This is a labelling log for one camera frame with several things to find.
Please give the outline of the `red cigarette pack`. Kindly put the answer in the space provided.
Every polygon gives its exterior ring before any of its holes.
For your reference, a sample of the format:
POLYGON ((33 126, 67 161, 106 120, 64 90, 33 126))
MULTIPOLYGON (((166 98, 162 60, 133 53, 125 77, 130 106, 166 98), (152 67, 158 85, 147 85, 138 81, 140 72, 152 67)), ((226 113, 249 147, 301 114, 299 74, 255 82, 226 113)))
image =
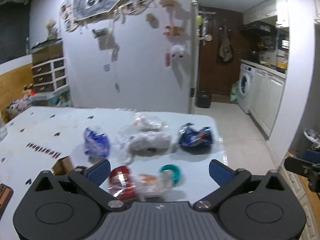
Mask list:
POLYGON ((137 198, 135 184, 129 168, 125 165, 114 168, 109 180, 109 193, 118 200, 129 202, 137 198))

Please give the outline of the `teal plastic lid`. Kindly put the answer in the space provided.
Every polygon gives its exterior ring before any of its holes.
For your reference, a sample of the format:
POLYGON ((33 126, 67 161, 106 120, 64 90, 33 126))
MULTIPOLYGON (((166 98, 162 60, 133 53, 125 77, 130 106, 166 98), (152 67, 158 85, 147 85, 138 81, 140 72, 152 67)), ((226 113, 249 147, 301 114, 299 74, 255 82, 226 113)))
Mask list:
POLYGON ((171 174, 171 181, 173 185, 176 185, 180 181, 181 169, 174 164, 167 164, 160 168, 160 173, 169 172, 171 174))

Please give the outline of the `crushed blue soda can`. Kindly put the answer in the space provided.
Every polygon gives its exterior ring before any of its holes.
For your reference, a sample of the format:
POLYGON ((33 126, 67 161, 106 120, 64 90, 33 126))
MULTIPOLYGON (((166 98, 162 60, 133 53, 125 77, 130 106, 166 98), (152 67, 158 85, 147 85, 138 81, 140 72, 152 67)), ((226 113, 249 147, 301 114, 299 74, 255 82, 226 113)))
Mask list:
POLYGON ((177 143, 183 147, 210 147, 213 144, 213 134, 210 126, 200 130, 193 129, 192 123, 180 127, 177 143))

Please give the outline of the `white orange wrapper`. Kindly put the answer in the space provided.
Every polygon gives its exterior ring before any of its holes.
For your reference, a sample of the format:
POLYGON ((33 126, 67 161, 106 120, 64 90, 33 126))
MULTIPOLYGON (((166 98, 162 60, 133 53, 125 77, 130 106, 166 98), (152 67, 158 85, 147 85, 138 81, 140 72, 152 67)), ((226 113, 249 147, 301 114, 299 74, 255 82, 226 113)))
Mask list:
POLYGON ((163 198, 172 188, 171 174, 159 173, 157 176, 139 174, 133 177, 135 191, 140 200, 163 198))

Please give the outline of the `black floor trash bin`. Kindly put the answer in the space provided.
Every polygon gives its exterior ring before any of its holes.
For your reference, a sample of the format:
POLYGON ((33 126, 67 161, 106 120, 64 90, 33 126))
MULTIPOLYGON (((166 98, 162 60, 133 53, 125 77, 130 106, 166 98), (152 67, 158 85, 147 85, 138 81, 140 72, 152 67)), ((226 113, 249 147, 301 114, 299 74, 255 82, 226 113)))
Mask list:
POLYGON ((199 108, 210 108, 212 94, 208 91, 197 91, 195 104, 199 108))

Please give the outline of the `crumpled blue white wrapper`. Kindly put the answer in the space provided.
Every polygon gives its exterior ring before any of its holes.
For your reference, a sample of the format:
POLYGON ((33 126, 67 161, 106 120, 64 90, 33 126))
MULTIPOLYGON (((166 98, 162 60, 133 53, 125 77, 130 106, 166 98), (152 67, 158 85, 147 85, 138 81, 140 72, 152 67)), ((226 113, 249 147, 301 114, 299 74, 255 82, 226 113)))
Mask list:
POLYGON ((111 144, 99 126, 87 127, 83 132, 85 155, 92 158, 108 158, 111 144))

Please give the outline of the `torn brown cardboard piece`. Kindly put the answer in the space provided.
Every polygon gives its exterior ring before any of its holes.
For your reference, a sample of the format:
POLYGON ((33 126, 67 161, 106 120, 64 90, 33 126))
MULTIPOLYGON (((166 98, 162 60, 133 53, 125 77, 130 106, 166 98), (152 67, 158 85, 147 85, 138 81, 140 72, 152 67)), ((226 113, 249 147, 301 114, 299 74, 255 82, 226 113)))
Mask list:
POLYGON ((53 175, 63 176, 67 175, 69 172, 75 168, 86 169, 85 166, 74 166, 72 164, 71 158, 69 156, 60 158, 52 167, 53 175))

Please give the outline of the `white plastic bag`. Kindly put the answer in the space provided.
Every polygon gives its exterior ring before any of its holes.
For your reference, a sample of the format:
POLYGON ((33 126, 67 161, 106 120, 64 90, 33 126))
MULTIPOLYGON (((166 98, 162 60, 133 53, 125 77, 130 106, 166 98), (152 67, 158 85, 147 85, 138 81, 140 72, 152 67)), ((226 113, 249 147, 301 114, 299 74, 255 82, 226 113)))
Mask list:
POLYGON ((163 131, 147 131, 129 135, 120 143, 120 149, 126 152, 145 152, 166 150, 170 147, 172 136, 163 131))

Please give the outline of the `clear plastic bag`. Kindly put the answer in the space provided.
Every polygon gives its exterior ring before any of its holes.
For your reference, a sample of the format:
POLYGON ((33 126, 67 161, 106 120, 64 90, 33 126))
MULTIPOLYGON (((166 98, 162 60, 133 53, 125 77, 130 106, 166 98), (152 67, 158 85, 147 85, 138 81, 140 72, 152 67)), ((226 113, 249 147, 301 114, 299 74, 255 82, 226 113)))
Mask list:
POLYGON ((169 125, 152 114, 146 114, 141 111, 131 111, 132 120, 129 124, 120 128, 120 132, 136 133, 136 132, 165 132, 169 130, 169 125))

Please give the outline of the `white kitchen cabinets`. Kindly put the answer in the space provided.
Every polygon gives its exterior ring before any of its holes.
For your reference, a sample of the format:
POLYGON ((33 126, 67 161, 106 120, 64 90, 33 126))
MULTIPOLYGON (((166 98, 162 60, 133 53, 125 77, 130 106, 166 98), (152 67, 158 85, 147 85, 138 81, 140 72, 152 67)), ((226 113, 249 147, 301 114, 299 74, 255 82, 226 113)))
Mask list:
POLYGON ((285 79, 257 68, 251 86, 249 112, 269 138, 278 114, 285 79))

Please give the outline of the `hanging bag on door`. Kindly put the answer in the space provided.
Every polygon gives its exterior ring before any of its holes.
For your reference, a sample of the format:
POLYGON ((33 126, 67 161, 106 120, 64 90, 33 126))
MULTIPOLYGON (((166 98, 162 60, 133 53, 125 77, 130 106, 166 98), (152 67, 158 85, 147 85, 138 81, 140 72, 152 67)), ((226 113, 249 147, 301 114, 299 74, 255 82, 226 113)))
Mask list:
POLYGON ((221 37, 218 43, 216 62, 227 64, 233 61, 234 53, 231 44, 230 29, 226 25, 222 25, 219 29, 221 37))

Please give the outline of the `white plush sheep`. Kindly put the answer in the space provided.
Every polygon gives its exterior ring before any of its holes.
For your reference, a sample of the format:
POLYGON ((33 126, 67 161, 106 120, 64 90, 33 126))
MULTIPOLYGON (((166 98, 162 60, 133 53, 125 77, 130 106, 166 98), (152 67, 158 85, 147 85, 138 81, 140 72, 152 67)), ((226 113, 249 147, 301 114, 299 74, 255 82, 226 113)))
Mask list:
POLYGON ((184 58, 185 47, 180 44, 175 44, 170 49, 170 58, 172 61, 177 61, 184 58))

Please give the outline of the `pink hanging tag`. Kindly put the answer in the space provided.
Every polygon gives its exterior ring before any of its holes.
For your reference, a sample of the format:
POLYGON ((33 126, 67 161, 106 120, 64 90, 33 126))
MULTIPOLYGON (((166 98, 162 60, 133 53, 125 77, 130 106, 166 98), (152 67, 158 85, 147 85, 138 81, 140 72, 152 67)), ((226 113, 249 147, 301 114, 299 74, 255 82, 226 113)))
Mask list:
POLYGON ((170 53, 165 54, 164 63, 165 63, 165 67, 170 67, 170 53))

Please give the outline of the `dried flower bouquet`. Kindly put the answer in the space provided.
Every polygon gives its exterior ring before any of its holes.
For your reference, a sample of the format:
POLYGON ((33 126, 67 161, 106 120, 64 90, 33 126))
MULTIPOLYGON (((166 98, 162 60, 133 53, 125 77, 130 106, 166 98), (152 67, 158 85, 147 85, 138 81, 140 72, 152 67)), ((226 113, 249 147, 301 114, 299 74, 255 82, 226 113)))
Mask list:
POLYGON ((46 23, 46 28, 48 31, 47 40, 55 40, 58 37, 56 20, 49 19, 46 23))

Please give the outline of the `wall photo collage board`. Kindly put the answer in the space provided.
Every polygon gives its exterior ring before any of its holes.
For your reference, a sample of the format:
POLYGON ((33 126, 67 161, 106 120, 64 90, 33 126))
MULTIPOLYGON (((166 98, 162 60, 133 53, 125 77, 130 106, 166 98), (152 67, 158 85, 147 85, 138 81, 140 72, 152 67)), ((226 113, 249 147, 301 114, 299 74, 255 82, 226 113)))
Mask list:
POLYGON ((125 15, 142 13, 154 0, 65 0, 60 7, 65 31, 105 19, 117 20, 125 15))

